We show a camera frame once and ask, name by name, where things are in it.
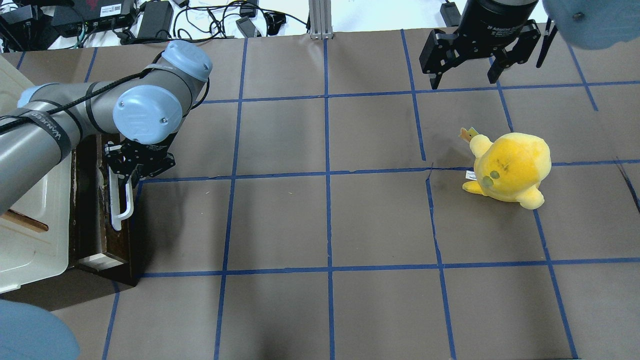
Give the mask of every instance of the stuffed animal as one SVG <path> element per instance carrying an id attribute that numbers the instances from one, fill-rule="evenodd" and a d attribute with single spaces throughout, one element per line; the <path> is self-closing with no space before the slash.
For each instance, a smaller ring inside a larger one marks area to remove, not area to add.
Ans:
<path id="1" fill-rule="evenodd" d="M 470 193 L 497 200 L 519 202 L 533 210 L 545 201 L 538 190 L 551 171 L 549 146 L 541 138 L 522 133 L 502 135 L 491 142 L 473 128 L 462 129 L 460 137 L 469 142 L 476 156 L 476 179 L 463 184 Z"/>

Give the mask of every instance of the label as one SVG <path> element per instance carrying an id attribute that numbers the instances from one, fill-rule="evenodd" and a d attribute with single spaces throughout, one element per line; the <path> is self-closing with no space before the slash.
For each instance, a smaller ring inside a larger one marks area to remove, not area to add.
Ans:
<path id="1" fill-rule="evenodd" d="M 122 9 L 121 4 L 103 6 L 102 8 L 100 8 L 100 17 L 119 15 L 120 9 Z"/>
<path id="2" fill-rule="evenodd" d="M 496 28 L 495 26 L 489 25 L 486 28 L 491 31 L 491 36 L 497 38 L 510 37 L 517 31 L 520 31 L 520 26 L 514 26 L 512 28 Z"/>

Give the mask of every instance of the white handle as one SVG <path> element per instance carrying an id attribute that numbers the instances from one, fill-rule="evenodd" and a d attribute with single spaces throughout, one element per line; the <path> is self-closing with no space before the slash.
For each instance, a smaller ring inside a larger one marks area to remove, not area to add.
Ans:
<path id="1" fill-rule="evenodd" d="M 120 212 L 120 191 L 118 189 L 118 176 L 113 173 L 111 167 L 108 167 L 109 171 L 109 202 L 111 207 L 111 226 L 116 231 L 122 230 L 122 221 L 126 220 L 133 215 L 133 186 L 131 185 L 131 178 L 125 185 L 125 201 L 127 207 L 123 213 Z"/>

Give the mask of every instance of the power adapter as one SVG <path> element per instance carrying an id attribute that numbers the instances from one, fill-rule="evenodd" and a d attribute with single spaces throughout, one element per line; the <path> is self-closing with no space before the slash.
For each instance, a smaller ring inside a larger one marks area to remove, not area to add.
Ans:
<path id="1" fill-rule="evenodd" d="M 258 6 L 258 0 L 246 0 L 247 5 L 240 6 L 240 17 L 255 17 L 256 8 Z"/>
<path id="2" fill-rule="evenodd" d="M 163 38 L 169 36 L 173 8 L 168 1 L 151 1 L 140 6 L 143 12 L 138 38 Z"/>

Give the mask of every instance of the black cable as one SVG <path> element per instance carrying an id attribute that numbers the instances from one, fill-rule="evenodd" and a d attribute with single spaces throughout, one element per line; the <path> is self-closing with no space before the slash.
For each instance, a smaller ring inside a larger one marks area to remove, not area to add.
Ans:
<path id="1" fill-rule="evenodd" d="M 227 11 L 228 11 L 229 9 L 231 9 L 231 8 L 239 8 L 240 6 L 249 6 L 249 7 L 251 7 L 251 8 L 254 8 L 254 9 L 256 9 L 256 10 L 259 10 L 259 11 L 262 13 L 262 17 L 264 18 L 265 22 L 267 22 L 267 16 L 266 16 L 266 13 L 271 12 L 271 13 L 281 13 L 281 14 L 284 14 L 285 16 L 290 17 L 290 18 L 292 18 L 292 19 L 294 19 L 294 20 L 296 20 L 296 21 L 300 22 L 301 24 L 303 24 L 303 25 L 305 25 L 305 26 L 307 26 L 307 24 L 308 24 L 308 22 L 302 21 L 302 20 L 300 20 L 299 18 L 297 18 L 297 17 L 295 17 L 295 16 L 293 16 L 293 15 L 291 15 L 291 14 L 284 13 L 284 12 L 279 12 L 279 11 L 277 11 L 277 10 L 264 9 L 264 8 L 261 8 L 261 7 L 257 6 L 257 5 L 254 5 L 254 4 L 251 4 L 251 3 L 247 3 L 247 2 L 246 2 L 246 1 L 244 1 L 244 0 L 236 0 L 236 1 L 231 1 L 229 4 L 226 4 L 226 5 L 216 5 L 216 6 L 194 6 L 194 7 L 188 6 L 187 8 L 184 8 L 184 9 L 180 10 L 180 11 L 176 14 L 175 19 L 174 19 L 174 21 L 173 21 L 172 34 L 173 34 L 173 36 L 174 36 L 174 37 L 177 37 L 177 36 L 178 36 L 178 34 L 177 34 L 177 33 L 179 32 L 179 29 L 177 28 L 177 21 L 176 21 L 176 20 L 180 17 L 180 15 L 181 15 L 181 14 L 183 14 L 183 13 L 187 13 L 187 15 L 186 15 L 186 16 L 188 17 L 188 11 L 206 11 L 206 12 L 209 14 L 209 16 L 210 16 L 210 18 L 211 18 L 211 20 L 212 20 L 212 22 L 209 24 L 209 33 L 211 33 L 211 34 L 212 34 L 212 37 L 204 38 L 204 39 L 196 39 L 196 40 L 193 40 L 193 37 L 192 37 L 192 38 L 190 39 L 190 41 L 192 41 L 192 42 L 206 41 L 206 40 L 210 40 L 210 39 L 212 39 L 212 38 L 215 38 L 214 36 L 217 36 L 217 35 L 222 35 L 222 38 L 228 38 L 228 36 L 227 36 L 227 30 L 226 30 L 226 28 L 225 28 L 225 19 L 226 19 L 228 16 L 231 16 L 231 15 L 237 15 L 237 16 L 239 16 L 239 14 L 237 14 L 237 13 L 227 14 Z M 223 15 L 222 15 L 222 20 L 221 20 L 221 21 L 218 21 L 218 20 L 217 20 L 217 18 L 215 17 L 215 15 L 213 14 L 213 11 L 215 11 L 215 10 L 222 10 L 222 11 L 223 11 Z M 203 33 L 206 33 L 206 31 L 203 31 L 203 29 L 202 29 L 202 28 L 199 28 L 198 26 L 196 26 L 195 24 L 193 24 L 193 23 L 191 22 L 191 19 L 188 19 L 188 23 L 190 23 L 190 24 L 191 24 L 194 28 L 196 28 L 197 30 L 199 30 L 199 31 L 201 31 L 201 32 L 203 32 Z M 214 32 L 213 32 L 213 31 L 214 31 L 214 30 L 213 30 L 213 29 L 214 29 L 214 26 L 215 26 L 215 28 L 218 28 L 218 32 L 216 32 L 215 34 L 214 34 Z"/>
<path id="2" fill-rule="evenodd" d="M 196 104 L 191 107 L 190 110 L 193 110 L 193 109 L 197 108 L 198 106 L 200 106 L 200 104 L 202 104 L 202 102 L 207 97 L 207 95 L 209 95 L 209 78 L 207 78 L 207 87 L 204 89 L 204 94 L 202 95 L 200 100 L 198 102 L 196 102 Z"/>
<path id="3" fill-rule="evenodd" d="M 178 29 L 178 38 L 182 38 L 180 37 L 180 30 L 184 31 L 185 33 L 187 33 L 187 35 L 189 35 L 189 40 L 193 40 L 193 37 L 191 37 L 191 34 L 189 34 L 189 32 L 186 31 L 185 29 Z"/>
<path id="4" fill-rule="evenodd" d="M 122 79 L 116 80 L 116 81 L 114 81 L 114 82 L 112 82 L 112 83 L 110 83 L 110 84 L 108 84 L 106 86 L 103 86 L 102 88 L 99 88 L 96 91 L 90 92 L 89 94 L 86 94 L 85 96 L 83 96 L 83 97 L 81 97 L 79 99 L 76 99 L 76 100 L 74 100 L 74 101 L 72 101 L 72 102 L 70 102 L 70 103 L 68 103 L 66 105 L 58 106 L 55 109 L 47 110 L 47 113 L 49 115 L 53 115 L 53 114 L 59 113 L 61 111 L 69 110 L 69 109 L 73 108 L 74 106 L 76 106 L 78 104 L 81 104 L 81 103 L 87 101 L 88 99 L 91 99 L 92 97 L 96 97 L 96 96 L 102 94 L 105 91 L 111 90 L 114 87 L 116 87 L 116 86 L 118 86 L 118 85 L 120 85 L 122 83 L 126 83 L 127 81 L 130 81 L 130 80 L 133 80 L 133 79 L 136 79 L 136 78 L 142 78 L 144 75 L 146 75 L 148 73 L 148 71 L 143 70 L 143 71 L 141 71 L 141 72 L 139 72 L 137 74 L 125 76 Z"/>
<path id="5" fill-rule="evenodd" d="M 160 35 L 161 33 L 166 33 L 166 37 L 167 38 L 171 38 L 171 34 L 169 34 L 169 31 L 166 29 L 160 29 L 158 30 L 158 32 L 156 33 L 156 38 L 158 38 L 158 35 Z"/>
<path id="6" fill-rule="evenodd" d="M 0 120 L 6 119 L 9 117 L 13 117 L 13 116 L 3 116 L 3 117 L 0 117 Z M 5 125 L 0 126 L 0 135 L 31 121 L 31 119 L 29 119 L 28 117 L 13 117 L 13 118 L 15 118 L 14 121 L 8 122 Z"/>
<path id="7" fill-rule="evenodd" d="M 189 23 L 189 25 L 193 26 L 194 28 L 196 28 L 201 33 L 207 33 L 208 32 L 207 30 L 200 29 L 196 24 L 192 23 L 191 20 L 189 20 L 189 12 L 185 12 L 185 14 L 186 14 L 187 22 Z"/>

